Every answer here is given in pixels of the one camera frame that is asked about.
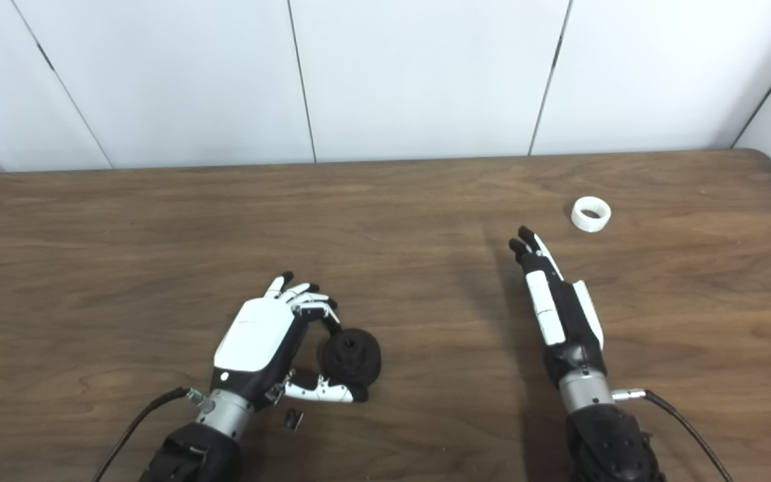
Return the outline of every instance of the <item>black wheel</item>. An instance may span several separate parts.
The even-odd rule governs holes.
[[[363,329],[343,329],[325,342],[323,373],[342,384],[370,387],[382,369],[379,343]]]

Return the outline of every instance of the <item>white ring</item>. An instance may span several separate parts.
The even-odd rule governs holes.
[[[582,211],[594,213],[599,216],[599,218],[585,216]],[[606,223],[608,223],[608,220],[611,217],[612,208],[609,208],[609,205],[605,201],[599,197],[594,197],[593,195],[579,198],[578,201],[573,204],[573,214],[570,214],[570,219],[573,221],[573,224],[576,225],[576,228],[585,232],[600,231],[600,229],[606,227]]]

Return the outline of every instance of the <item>black cable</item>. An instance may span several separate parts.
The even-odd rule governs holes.
[[[109,469],[109,464],[111,464],[112,460],[115,459],[115,455],[117,455],[117,453],[120,452],[120,449],[126,443],[126,440],[129,439],[129,436],[133,435],[135,428],[139,426],[139,424],[141,423],[142,420],[145,419],[145,417],[147,417],[147,414],[150,414],[150,412],[153,412],[160,406],[165,405],[166,403],[171,402],[172,400],[183,398],[184,396],[186,396],[187,393],[189,393],[189,388],[177,387],[167,394],[162,394],[162,396],[157,397],[156,400],[153,400],[153,402],[147,404],[146,408],[144,408],[144,410],[142,410],[140,414],[138,414],[137,417],[135,417],[133,421],[129,424],[129,427],[127,427],[126,430],[123,431],[123,435],[120,436],[120,439],[115,444],[115,447],[112,447],[112,451],[109,452],[109,455],[107,455],[106,459],[100,465],[100,469],[97,469],[97,473],[94,474],[94,478],[91,479],[91,482],[99,482],[99,480],[103,477],[103,474],[106,472],[106,470]]]
[[[666,400],[662,399],[662,397],[658,396],[658,394],[655,394],[650,390],[645,390],[645,399],[654,402],[659,408],[668,412],[668,414],[670,414],[673,418],[676,418],[677,422],[680,422],[680,424],[685,427],[689,435],[695,437],[695,441],[698,442],[698,445],[700,445],[704,453],[707,454],[707,457],[709,457],[709,460],[712,461],[713,465],[715,465],[715,468],[719,469],[719,473],[721,474],[722,478],[725,479],[725,482],[734,482],[734,479],[731,478],[731,474],[728,473],[727,469],[725,469],[725,466],[721,464],[719,457],[717,457],[713,452],[713,449],[709,447],[707,441],[704,440],[701,434],[698,433],[698,430],[695,430],[695,427],[692,426],[692,424],[689,424],[689,421],[686,420],[686,418],[683,418],[683,415],[681,415],[680,412],[677,412],[677,409],[674,408],[673,405],[666,402]]]

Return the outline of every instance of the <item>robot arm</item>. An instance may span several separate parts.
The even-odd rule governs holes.
[[[324,402],[367,400],[367,385],[379,375],[376,340],[362,330],[342,330],[335,315],[337,304],[319,294],[316,284],[285,290],[291,278],[293,274],[285,272],[270,283],[263,297],[242,305],[213,357],[210,393],[202,396],[192,390],[187,395],[198,406],[198,416],[166,437],[140,482],[238,480],[239,442],[248,421],[282,396]],[[331,376],[291,368],[312,321],[323,321],[331,335],[324,347],[330,355],[323,360]]]
[[[510,248],[523,268],[543,335],[545,370],[567,410],[574,481],[664,481],[648,434],[615,405],[602,359],[602,328],[584,281],[565,281],[529,228],[521,226],[517,234]]]

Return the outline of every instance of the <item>wooden table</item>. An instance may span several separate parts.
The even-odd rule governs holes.
[[[581,195],[611,204],[603,232],[570,223]],[[261,412],[245,480],[565,481],[520,224],[588,283],[612,385],[652,388],[738,482],[771,481],[771,161],[753,151],[0,174],[0,480],[88,480],[148,400],[206,387],[242,302],[293,269],[379,338],[383,372],[367,404]],[[626,408],[669,480],[718,480],[672,418]],[[154,412],[106,480],[137,479],[193,415]]]

